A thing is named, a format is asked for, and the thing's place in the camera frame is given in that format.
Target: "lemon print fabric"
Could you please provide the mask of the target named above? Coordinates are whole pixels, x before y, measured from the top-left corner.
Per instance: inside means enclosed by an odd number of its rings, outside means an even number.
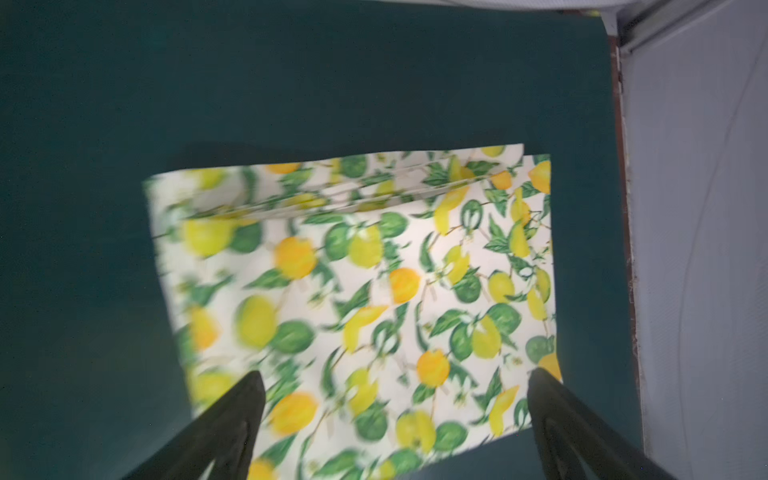
[[[529,427],[530,372],[563,377],[548,155],[184,170],[147,197],[195,413],[263,376],[250,480],[395,478]]]

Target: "dark green table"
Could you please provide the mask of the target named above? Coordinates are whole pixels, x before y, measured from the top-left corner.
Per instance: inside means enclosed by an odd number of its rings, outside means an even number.
[[[112,3],[19,2],[5,24],[0,477],[119,478],[189,422],[140,182],[201,141],[253,145],[254,162],[515,142],[551,153],[564,377],[639,443],[599,19]],[[542,475],[526,431],[417,476],[478,468]]]

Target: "green surface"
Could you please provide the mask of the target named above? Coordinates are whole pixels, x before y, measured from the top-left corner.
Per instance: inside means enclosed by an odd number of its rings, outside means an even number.
[[[84,3],[12,6],[2,45],[0,477],[119,478],[189,421],[144,178],[516,142],[552,154],[566,383],[639,443],[599,19],[335,0]],[[416,476],[478,468],[540,478],[530,430]]]

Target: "folded cloth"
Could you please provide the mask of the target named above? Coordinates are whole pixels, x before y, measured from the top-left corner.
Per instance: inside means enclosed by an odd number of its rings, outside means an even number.
[[[251,480],[391,478],[529,426],[528,374],[561,375],[551,164],[521,152],[369,154],[358,170],[344,157],[335,183],[309,181],[334,161],[149,181],[196,412],[245,372],[264,377]],[[394,161],[371,172],[379,155]],[[357,180],[387,173],[405,187],[371,194]],[[347,183],[344,198],[322,192]]]

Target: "fruit patterned cloth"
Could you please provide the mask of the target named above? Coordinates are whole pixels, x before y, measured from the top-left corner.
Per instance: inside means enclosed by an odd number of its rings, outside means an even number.
[[[250,480],[392,478],[529,426],[555,354],[548,155],[521,145],[147,181],[196,413],[244,373]]]

